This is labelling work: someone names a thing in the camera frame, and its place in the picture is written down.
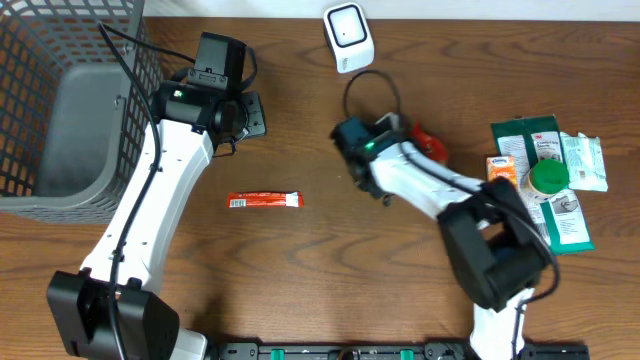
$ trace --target bottle with green cap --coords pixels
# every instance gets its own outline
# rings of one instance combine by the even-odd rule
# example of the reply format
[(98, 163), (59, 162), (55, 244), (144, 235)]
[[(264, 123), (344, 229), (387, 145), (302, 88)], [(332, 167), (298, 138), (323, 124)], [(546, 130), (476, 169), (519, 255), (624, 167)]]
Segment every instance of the bottle with green cap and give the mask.
[(522, 178), (520, 191), (525, 200), (541, 204), (559, 193), (569, 184), (567, 166), (557, 160), (540, 160)]

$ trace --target red wrapper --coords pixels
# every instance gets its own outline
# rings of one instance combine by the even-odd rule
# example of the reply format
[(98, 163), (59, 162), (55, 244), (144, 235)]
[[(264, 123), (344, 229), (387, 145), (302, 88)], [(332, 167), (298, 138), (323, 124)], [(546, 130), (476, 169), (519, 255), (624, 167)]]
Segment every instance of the red wrapper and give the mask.
[(227, 196), (228, 208), (271, 206), (303, 207), (304, 201), (299, 191), (229, 193)]

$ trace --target barcode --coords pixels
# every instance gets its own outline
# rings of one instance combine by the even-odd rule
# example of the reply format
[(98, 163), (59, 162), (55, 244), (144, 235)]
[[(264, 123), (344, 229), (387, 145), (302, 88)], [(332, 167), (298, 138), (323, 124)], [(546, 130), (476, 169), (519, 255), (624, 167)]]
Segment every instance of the barcode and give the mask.
[(538, 230), (538, 233), (540, 233), (540, 236), (542, 236), (543, 239), (549, 242), (551, 237), (549, 236), (549, 229), (547, 229), (547, 224), (535, 224), (535, 225), (536, 225), (536, 229)]
[(247, 200), (240, 199), (240, 200), (231, 200), (231, 206), (229, 207), (245, 207), (245, 206), (247, 206)]

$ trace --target basket bottom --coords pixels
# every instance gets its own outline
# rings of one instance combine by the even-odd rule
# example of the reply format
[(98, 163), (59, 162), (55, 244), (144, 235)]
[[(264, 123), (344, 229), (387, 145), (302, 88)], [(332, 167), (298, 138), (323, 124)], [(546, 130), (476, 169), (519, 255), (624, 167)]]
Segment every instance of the basket bottom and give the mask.
[(87, 64), (62, 77), (34, 194), (62, 197), (91, 185), (105, 167), (122, 70), (118, 65)]

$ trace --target red object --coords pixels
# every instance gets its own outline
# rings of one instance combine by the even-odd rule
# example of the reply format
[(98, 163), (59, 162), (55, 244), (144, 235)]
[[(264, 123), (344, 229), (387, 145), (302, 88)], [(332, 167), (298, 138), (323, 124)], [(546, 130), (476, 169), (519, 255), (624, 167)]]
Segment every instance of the red object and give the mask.
[(418, 124), (411, 129), (409, 136), (429, 159), (443, 165), (449, 161), (449, 152), (442, 141), (427, 135)]
[(228, 208), (271, 206), (303, 207), (304, 201), (299, 191), (229, 193), (227, 196)]

